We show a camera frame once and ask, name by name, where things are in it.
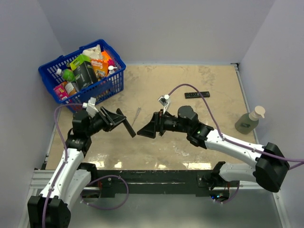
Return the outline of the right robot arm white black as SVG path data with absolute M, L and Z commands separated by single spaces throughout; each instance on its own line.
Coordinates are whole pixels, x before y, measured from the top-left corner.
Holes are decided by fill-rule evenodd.
M 241 164 L 221 162 L 214 168 L 212 182 L 221 187 L 231 181 L 255 182 L 270 192 L 279 192 L 290 168 L 276 144 L 248 143 L 228 135 L 199 121 L 198 114 L 189 105 L 178 109 L 177 116 L 160 110 L 137 134 L 154 139 L 166 131 L 186 133 L 187 140 L 196 147 L 222 152 Z

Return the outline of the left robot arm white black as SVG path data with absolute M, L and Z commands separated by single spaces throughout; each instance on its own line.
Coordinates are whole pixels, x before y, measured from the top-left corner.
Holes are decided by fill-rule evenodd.
M 67 228 L 71 210 L 86 186 L 98 182 L 94 164 L 83 163 L 91 146 L 91 136 L 99 131 L 110 132 L 120 124 L 127 123 L 120 109 L 112 113 L 101 107 L 83 104 L 74 113 L 72 128 L 64 140 L 62 158 L 52 177 L 37 196 L 28 200 L 29 225 L 32 228 Z

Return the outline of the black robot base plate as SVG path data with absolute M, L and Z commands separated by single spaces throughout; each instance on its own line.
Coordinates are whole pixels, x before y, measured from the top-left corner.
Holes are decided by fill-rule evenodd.
M 125 194 L 126 181 L 129 194 L 186 194 L 208 197 L 220 194 L 222 189 L 237 187 L 239 181 L 227 182 L 214 170 L 98 170 L 95 164 L 81 163 L 78 169 L 91 173 L 91 180 L 102 198 Z

